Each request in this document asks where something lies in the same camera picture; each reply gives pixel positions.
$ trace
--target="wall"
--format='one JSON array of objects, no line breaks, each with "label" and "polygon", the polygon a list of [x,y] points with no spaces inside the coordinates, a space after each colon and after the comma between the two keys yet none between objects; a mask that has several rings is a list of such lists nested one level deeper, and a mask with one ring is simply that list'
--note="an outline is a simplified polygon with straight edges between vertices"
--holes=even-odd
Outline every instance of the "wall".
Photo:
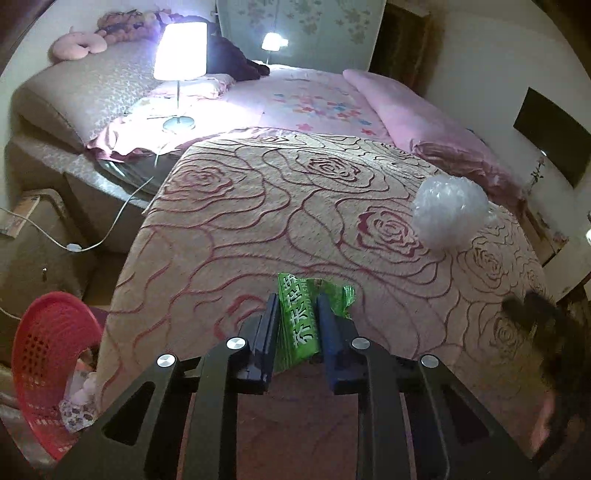
[{"label": "wall", "polygon": [[426,0],[388,0],[387,3],[405,8],[419,17],[425,17],[431,12],[431,6]]},{"label": "wall", "polygon": [[[181,14],[201,15],[212,19],[215,0],[165,0],[158,2],[160,8],[171,8]],[[79,31],[94,31],[96,21],[108,11],[129,11],[156,9],[154,0],[57,0],[33,25],[0,77],[0,205],[9,201],[9,187],[12,180],[6,170],[4,149],[12,134],[18,128],[11,121],[10,101],[14,90],[31,76],[48,67],[51,63],[48,50],[53,41],[67,33],[74,26]]]},{"label": "wall", "polygon": [[[441,51],[425,97],[474,129],[525,184],[539,151],[513,129],[528,87],[591,131],[591,79],[552,21],[531,0],[439,0]],[[532,205],[566,235],[591,209],[591,172],[573,189],[549,163]]]}]

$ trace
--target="plastic bag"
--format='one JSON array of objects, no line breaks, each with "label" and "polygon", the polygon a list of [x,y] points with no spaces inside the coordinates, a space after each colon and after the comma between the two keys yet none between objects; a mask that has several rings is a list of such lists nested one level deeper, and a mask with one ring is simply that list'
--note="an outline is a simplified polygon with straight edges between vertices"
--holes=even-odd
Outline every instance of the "plastic bag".
[{"label": "plastic bag", "polygon": [[413,202],[411,226],[427,248],[468,247],[492,219],[480,185],[465,177],[435,175],[425,179]]},{"label": "plastic bag", "polygon": [[321,278],[297,278],[279,274],[281,323],[277,339],[274,373],[278,374],[320,352],[320,338],[314,316],[316,297],[324,293],[333,313],[349,318],[355,290]]}]

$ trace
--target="rose pattern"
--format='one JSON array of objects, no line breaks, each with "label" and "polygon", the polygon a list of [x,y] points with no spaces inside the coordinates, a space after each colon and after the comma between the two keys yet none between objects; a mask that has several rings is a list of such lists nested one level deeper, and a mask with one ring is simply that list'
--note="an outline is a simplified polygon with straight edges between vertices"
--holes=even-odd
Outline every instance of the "rose pattern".
[{"label": "rose pattern", "polygon": [[361,170],[355,165],[336,157],[310,158],[307,168],[330,179],[337,181],[355,182]]},{"label": "rose pattern", "polygon": [[358,243],[364,248],[394,251],[410,258],[423,248],[408,219],[385,206],[369,207],[359,215],[357,229]]},{"label": "rose pattern", "polygon": [[[101,407],[157,353],[203,355],[235,335],[287,272],[353,285],[360,335],[407,358],[443,355],[511,433],[527,434],[529,393],[543,385],[535,353],[501,316],[501,302],[535,279],[543,289],[541,266],[517,221],[496,206],[467,248],[424,247],[410,226],[411,202],[437,172],[355,137],[295,133],[191,147],[156,195],[115,291],[98,368]],[[298,408],[313,421],[302,426]],[[353,468],[341,462],[335,471],[327,452],[355,457],[355,435],[344,434],[355,432],[355,402],[328,395],[318,365],[282,373],[270,395],[241,403],[239,415],[248,425],[238,453],[245,478],[346,476]],[[276,456],[275,446],[295,434],[314,459],[304,471]],[[253,439],[264,439],[257,448],[271,461],[249,463]]]},{"label": "rose pattern", "polygon": [[518,328],[504,315],[500,314],[495,319],[495,338],[491,346],[497,348],[502,358],[509,360],[515,358],[517,350],[523,344],[524,338]]},{"label": "rose pattern", "polygon": [[233,181],[219,167],[203,166],[199,169],[183,167],[163,188],[167,200],[208,198],[224,195],[232,188]]}]

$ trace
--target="green snack package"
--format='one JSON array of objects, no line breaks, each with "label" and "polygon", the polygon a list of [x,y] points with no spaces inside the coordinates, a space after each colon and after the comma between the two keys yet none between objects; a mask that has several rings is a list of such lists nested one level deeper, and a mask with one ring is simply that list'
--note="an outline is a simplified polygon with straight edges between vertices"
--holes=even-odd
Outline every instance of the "green snack package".
[{"label": "green snack package", "polygon": [[321,278],[297,278],[279,274],[281,323],[275,354],[275,373],[283,372],[320,352],[320,339],[314,305],[325,293],[337,316],[349,317],[348,308],[355,301],[351,286],[339,287]]}]

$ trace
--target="black object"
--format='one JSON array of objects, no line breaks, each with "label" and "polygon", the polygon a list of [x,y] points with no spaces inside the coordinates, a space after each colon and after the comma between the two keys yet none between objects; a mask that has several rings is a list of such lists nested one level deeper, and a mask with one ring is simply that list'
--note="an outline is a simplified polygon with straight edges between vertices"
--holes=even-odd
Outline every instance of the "black object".
[{"label": "black object", "polygon": [[579,416],[590,428],[591,358],[586,336],[576,320],[534,291],[525,295],[523,303],[506,298],[503,311],[542,354],[542,374],[556,393],[550,435],[532,459],[539,468],[562,445],[570,419]]},{"label": "black object", "polygon": [[84,432],[50,478],[174,480],[195,393],[183,478],[235,479],[238,394],[267,390],[279,321],[274,294],[262,316],[243,322],[243,343],[231,339],[185,361],[160,356]]},{"label": "black object", "polygon": [[[407,439],[418,480],[538,478],[503,428],[435,356],[417,362],[390,355],[359,337],[351,320],[335,317],[323,294],[316,313],[331,390],[359,397],[358,480],[410,480]],[[50,478],[235,480],[237,397],[268,389],[279,322],[278,297],[271,295],[262,316],[247,319],[238,337],[204,357],[161,355],[82,434]]]},{"label": "black object", "polygon": [[237,82],[243,82],[258,80],[271,71],[267,65],[248,60],[227,38],[210,35],[207,38],[207,73],[227,73]]},{"label": "black object", "polygon": [[514,128],[543,150],[575,187],[591,158],[591,134],[542,94],[529,88]]},{"label": "black object", "polygon": [[538,474],[502,426],[434,355],[390,355],[317,300],[324,364],[335,394],[359,396],[358,480],[411,478],[401,394],[418,480],[530,480]]},{"label": "black object", "polygon": [[33,467],[15,445],[10,432],[0,420],[0,465],[8,479],[41,480],[41,475]]}]

